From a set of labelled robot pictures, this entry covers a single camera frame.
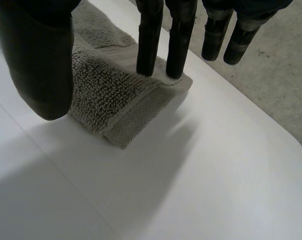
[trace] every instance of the black cylindrical finger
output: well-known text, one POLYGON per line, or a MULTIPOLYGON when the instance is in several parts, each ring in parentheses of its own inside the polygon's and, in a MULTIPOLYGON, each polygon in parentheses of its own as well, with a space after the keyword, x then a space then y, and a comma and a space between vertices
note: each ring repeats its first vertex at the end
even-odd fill
POLYGON ((164 2, 136 0, 136 5, 141 13, 136 72, 151 76, 157 58, 164 2))
POLYGON ((181 77, 195 24, 196 0, 166 0, 172 16, 166 74, 174 79, 181 77))
POLYGON ((276 12, 264 13, 255 18, 237 14, 237 22, 224 53, 224 62, 229 65, 238 64, 260 27, 275 14, 276 12))
POLYGON ((208 18, 205 24, 201 56, 204 60, 215 61, 225 38, 233 14, 230 0, 202 0, 208 18))

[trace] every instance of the robotic hand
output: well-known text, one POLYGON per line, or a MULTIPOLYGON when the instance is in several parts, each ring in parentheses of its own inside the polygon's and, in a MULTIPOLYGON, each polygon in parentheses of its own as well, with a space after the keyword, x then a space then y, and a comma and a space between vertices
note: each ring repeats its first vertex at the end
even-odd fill
MULTIPOLYGON (((235 10, 237 23, 224 54, 224 62, 236 65, 259 28, 276 12, 293 0, 202 0, 208 19, 205 25, 202 57, 215 61, 235 10)), ((136 71, 145 76, 153 73, 162 23, 163 0, 136 0, 141 13, 139 52, 136 71)), ((172 17, 166 74, 181 77, 195 22, 197 0, 165 0, 172 17)))
POLYGON ((202 0, 208 15, 201 54, 203 59, 217 59, 233 10, 237 12, 237 22, 223 58, 229 65, 240 62, 260 27, 292 1, 202 0))
MULTIPOLYGON (((70 108, 73 93, 71 11, 81 0, 0 0, 0 42, 16 89, 42 118, 70 108)), ((208 14, 202 57, 219 55, 233 13, 237 23, 224 61, 237 64, 260 26, 292 0, 202 0, 208 14)), ((136 0, 141 13, 136 71, 151 76, 163 18, 163 0, 136 0)), ((182 75, 195 23, 197 0, 165 0, 172 17, 166 73, 182 75)))

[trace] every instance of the gray towel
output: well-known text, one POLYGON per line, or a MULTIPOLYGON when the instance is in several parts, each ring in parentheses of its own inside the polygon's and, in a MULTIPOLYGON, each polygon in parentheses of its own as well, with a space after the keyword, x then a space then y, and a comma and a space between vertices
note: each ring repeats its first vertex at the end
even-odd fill
POLYGON ((136 74, 138 44, 83 0, 72 12, 74 92, 69 113, 93 134, 125 148, 192 80, 165 74, 157 58, 152 77, 136 74))

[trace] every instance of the gray floor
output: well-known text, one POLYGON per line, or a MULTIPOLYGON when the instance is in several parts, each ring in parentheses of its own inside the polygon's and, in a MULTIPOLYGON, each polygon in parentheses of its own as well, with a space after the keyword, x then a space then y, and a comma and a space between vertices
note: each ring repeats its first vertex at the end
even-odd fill
MULTIPOLYGON (((279 11, 257 33, 242 61, 223 62, 223 53, 236 23, 233 14, 219 58, 206 62, 240 92, 289 131, 302 145, 302 0, 279 11)), ((164 9, 163 28, 171 27, 164 9)), ((207 14, 198 1, 190 49, 201 57, 207 14)))

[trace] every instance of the white table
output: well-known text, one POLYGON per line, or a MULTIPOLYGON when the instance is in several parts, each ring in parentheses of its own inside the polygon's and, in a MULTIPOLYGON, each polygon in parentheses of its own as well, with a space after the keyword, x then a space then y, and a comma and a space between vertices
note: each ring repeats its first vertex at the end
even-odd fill
MULTIPOLYGON (((91 2, 138 38, 129 1, 91 2)), ((184 101, 120 150, 36 116, 0 50, 0 240, 302 240, 300 144, 192 52, 185 72, 184 101)))

